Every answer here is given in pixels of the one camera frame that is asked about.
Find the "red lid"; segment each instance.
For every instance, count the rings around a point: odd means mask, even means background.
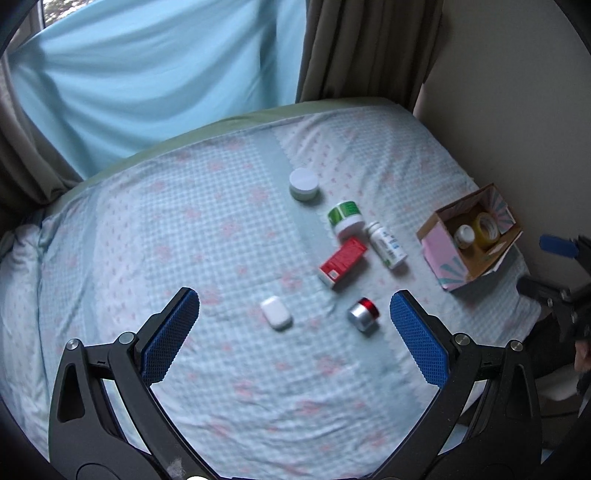
[[[366,299],[365,297],[363,297],[359,301],[359,304],[363,305],[365,308],[367,308],[369,310],[369,312],[371,313],[371,316],[374,318],[374,320],[379,317],[378,308],[374,305],[374,303],[370,299]]]

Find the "white pill bottle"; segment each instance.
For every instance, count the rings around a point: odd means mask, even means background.
[[[374,250],[384,262],[393,270],[406,260],[406,252],[402,249],[394,235],[387,232],[379,222],[371,222],[365,229]]]

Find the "white jar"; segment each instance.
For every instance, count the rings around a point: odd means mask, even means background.
[[[357,204],[351,200],[340,202],[329,211],[329,222],[339,240],[344,240],[363,230],[365,220]]]
[[[309,168],[297,168],[290,175],[291,196],[301,202],[313,199],[318,193],[320,182],[316,173]]]
[[[453,235],[453,239],[456,241],[457,247],[464,250],[474,243],[476,235],[470,225],[460,225]]]
[[[402,249],[395,236],[388,233],[379,222],[371,222],[365,229],[369,242],[384,262],[393,270],[406,260],[406,252]]]

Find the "curtain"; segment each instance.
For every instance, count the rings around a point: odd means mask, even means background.
[[[11,54],[12,81],[87,179],[189,130],[294,103],[305,30],[303,0],[100,0]]]
[[[297,99],[381,96],[412,111],[443,0],[309,0]]]
[[[0,58],[0,236],[72,188],[80,177],[28,120]]]

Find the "green label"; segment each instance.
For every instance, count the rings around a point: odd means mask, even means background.
[[[341,215],[338,207],[335,207],[331,211],[329,211],[329,222],[332,226],[335,226],[342,219],[343,219],[343,216]]]
[[[351,215],[359,215],[361,213],[355,202],[344,202],[341,203],[339,207],[345,218],[350,217]]]
[[[360,213],[355,202],[343,202],[329,211],[329,222],[332,226],[335,226],[343,218],[350,217],[351,215],[359,215]]]

